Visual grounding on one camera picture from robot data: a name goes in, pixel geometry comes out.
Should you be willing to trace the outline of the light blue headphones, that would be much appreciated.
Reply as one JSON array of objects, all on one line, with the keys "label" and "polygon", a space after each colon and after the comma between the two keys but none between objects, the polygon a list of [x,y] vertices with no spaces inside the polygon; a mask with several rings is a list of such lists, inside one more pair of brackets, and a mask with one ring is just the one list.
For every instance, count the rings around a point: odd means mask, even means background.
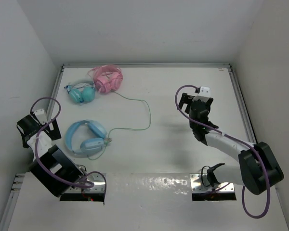
[{"label": "light blue headphones", "polygon": [[[92,137],[88,137],[81,141],[76,148],[73,146],[73,138],[80,127],[87,127],[92,133]],[[107,144],[112,140],[107,137],[107,131],[102,124],[95,120],[80,120],[70,125],[65,133],[65,146],[75,156],[84,157],[92,156],[101,152]]]}]

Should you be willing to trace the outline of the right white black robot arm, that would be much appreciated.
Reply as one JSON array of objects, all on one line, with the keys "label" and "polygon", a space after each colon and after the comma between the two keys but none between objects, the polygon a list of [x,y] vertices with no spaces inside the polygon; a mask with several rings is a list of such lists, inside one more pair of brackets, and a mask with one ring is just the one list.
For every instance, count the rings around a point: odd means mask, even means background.
[{"label": "right white black robot arm", "polygon": [[208,118],[212,102],[213,98],[204,101],[198,96],[187,93],[181,96],[178,108],[182,109],[184,104],[187,105],[185,112],[188,114],[189,126],[195,138],[204,145],[216,148],[238,161],[239,175],[242,179],[239,184],[245,186],[254,195],[259,195],[266,190],[266,181],[260,160],[253,149],[257,151],[263,162],[269,185],[274,186],[282,181],[284,173],[267,143],[250,143],[250,148],[216,131],[219,127],[211,123]]}]

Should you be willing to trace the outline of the pink headphones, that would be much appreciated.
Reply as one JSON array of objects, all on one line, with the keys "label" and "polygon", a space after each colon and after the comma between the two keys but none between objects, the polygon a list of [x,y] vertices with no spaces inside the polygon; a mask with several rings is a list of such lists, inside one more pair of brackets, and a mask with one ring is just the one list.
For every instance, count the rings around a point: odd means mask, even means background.
[{"label": "pink headphones", "polygon": [[95,83],[99,93],[108,93],[120,88],[123,74],[120,67],[113,64],[98,66],[87,73]]}]

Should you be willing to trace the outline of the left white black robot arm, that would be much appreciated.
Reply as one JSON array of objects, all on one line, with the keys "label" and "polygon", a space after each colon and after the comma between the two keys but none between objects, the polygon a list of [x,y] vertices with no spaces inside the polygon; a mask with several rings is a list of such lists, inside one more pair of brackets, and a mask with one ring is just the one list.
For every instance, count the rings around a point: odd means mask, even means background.
[{"label": "left white black robot arm", "polygon": [[[52,128],[46,127],[39,134],[38,150],[35,151],[36,134],[42,124],[35,116],[27,115],[16,123],[16,127],[22,137],[24,148],[31,148],[37,154],[41,163],[52,174],[72,183],[77,182],[83,172],[72,162],[57,145],[52,144],[53,140],[61,138],[57,121],[52,122]],[[55,179],[40,166],[36,159],[30,164],[30,172],[50,191],[55,197],[61,197],[71,186]]]}]

